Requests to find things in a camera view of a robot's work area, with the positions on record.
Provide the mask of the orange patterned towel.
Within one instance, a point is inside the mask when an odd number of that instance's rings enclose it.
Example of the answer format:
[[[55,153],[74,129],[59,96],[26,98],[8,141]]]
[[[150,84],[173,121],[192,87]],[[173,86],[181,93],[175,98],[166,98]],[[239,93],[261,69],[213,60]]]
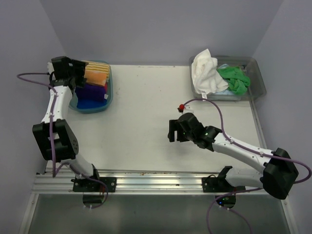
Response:
[[[105,86],[107,80],[107,74],[97,71],[86,71],[84,77],[87,83]]]

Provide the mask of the purple towel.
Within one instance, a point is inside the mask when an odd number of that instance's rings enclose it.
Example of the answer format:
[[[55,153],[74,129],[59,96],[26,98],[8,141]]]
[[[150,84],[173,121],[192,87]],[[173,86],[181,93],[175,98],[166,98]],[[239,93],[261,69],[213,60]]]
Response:
[[[77,87],[75,93],[78,99],[104,102],[106,100],[106,91],[104,86],[95,84],[85,84],[84,87]]]

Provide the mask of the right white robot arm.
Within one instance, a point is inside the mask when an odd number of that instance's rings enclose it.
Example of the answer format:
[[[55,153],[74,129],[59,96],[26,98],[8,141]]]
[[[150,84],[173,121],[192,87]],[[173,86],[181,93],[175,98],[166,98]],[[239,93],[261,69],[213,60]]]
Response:
[[[228,155],[247,164],[247,169],[226,166],[217,178],[210,180],[211,185],[218,185],[225,192],[240,186],[255,187],[284,200],[298,177],[298,170],[287,151],[258,148],[226,136],[217,127],[203,126],[192,113],[169,121],[168,139],[170,142],[191,141],[201,149]]]

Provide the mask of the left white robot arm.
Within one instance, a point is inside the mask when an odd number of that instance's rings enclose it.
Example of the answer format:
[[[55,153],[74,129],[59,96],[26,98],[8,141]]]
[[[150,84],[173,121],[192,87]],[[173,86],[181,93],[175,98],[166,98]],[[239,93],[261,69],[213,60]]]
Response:
[[[41,123],[32,132],[43,158],[52,162],[52,175],[66,166],[75,174],[75,192],[97,191],[101,179],[92,163],[79,154],[78,140],[66,121],[69,104],[77,87],[86,83],[86,62],[56,57],[49,65],[50,99]]]

